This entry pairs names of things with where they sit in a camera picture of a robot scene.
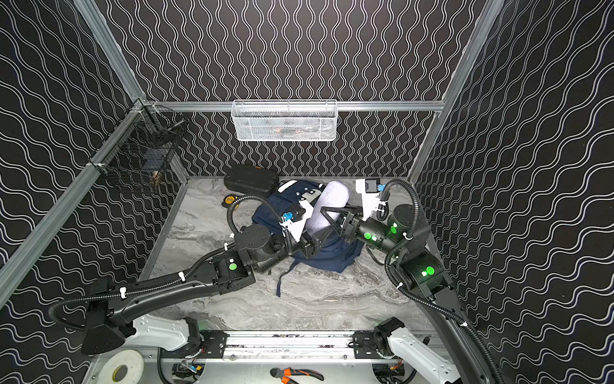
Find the navy blue backpack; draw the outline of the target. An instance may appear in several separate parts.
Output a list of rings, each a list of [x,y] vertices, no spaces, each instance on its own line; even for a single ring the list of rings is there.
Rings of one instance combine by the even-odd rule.
[[[274,241],[280,246],[286,244],[279,223],[280,214],[289,214],[299,208],[301,202],[313,207],[313,214],[306,219],[298,249],[289,256],[293,262],[291,269],[304,263],[319,270],[342,273],[361,254],[362,244],[347,243],[334,230],[334,222],[340,219],[338,212],[329,213],[328,220],[321,209],[345,208],[350,200],[350,190],[338,181],[326,184],[304,179],[294,179],[281,184],[269,197],[251,195],[261,205],[252,216],[256,225],[268,229]]]

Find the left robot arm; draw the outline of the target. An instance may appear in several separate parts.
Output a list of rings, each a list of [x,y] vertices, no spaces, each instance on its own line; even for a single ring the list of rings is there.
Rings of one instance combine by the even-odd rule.
[[[97,283],[91,296],[53,303],[49,317],[66,329],[83,333],[84,355],[100,355],[129,345],[196,354],[202,346],[197,321],[158,318],[153,315],[156,310],[239,291],[255,282],[255,272],[313,245],[305,231],[314,212],[311,202],[302,199],[280,211],[267,199],[255,198],[273,215],[281,231],[276,235],[264,225],[236,225],[233,215],[237,206],[250,199],[249,195],[241,196],[227,209],[226,220],[233,233],[229,245],[173,274],[125,285]]]

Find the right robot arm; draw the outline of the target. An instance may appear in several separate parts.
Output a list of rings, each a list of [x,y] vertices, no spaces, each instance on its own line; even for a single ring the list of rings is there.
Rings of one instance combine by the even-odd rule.
[[[437,323],[448,322],[453,345],[476,363],[458,363],[457,374],[467,378],[467,370],[489,371],[489,382],[505,381],[497,363],[475,328],[456,308],[441,304],[453,292],[453,283],[436,255],[427,249],[428,224],[413,186],[393,179],[380,186],[376,179],[359,179],[361,206],[334,205],[328,197],[338,193],[326,190],[316,211],[348,243],[362,242],[385,254],[383,267],[390,282],[406,298],[422,306]]]

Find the black zippered case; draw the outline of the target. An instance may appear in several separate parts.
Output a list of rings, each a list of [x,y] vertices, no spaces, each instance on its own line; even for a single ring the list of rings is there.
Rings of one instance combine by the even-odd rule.
[[[279,176],[273,171],[241,164],[232,166],[224,177],[224,185],[228,190],[263,198],[272,195],[279,182]]]

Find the yellow black tape measure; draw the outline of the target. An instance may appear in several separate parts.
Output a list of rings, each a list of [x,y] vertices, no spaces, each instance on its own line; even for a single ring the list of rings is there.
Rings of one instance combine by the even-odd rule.
[[[236,195],[227,195],[222,200],[222,207],[229,208],[237,199]]]

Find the white tape roll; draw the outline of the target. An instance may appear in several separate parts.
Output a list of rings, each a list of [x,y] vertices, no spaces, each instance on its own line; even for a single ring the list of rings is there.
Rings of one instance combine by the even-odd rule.
[[[145,360],[137,350],[123,350],[113,355],[100,369],[97,383],[137,384],[145,370]]]

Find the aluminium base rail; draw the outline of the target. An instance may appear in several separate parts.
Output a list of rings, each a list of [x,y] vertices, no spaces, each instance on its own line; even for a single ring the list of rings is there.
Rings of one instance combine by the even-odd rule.
[[[142,318],[132,326],[86,331],[81,352],[101,355],[121,347],[161,348],[166,357],[244,360],[368,360],[434,358],[396,318],[372,331],[202,331],[190,320]]]

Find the orange handled pliers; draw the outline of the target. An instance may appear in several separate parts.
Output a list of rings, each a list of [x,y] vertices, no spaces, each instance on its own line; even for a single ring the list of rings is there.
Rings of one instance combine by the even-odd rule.
[[[273,378],[280,379],[284,384],[297,384],[297,381],[294,380],[294,377],[305,376],[310,377],[312,379],[317,379],[319,381],[324,381],[325,377],[323,374],[312,371],[309,369],[294,369],[291,367],[281,369],[281,368],[272,368],[270,370],[270,375]]]

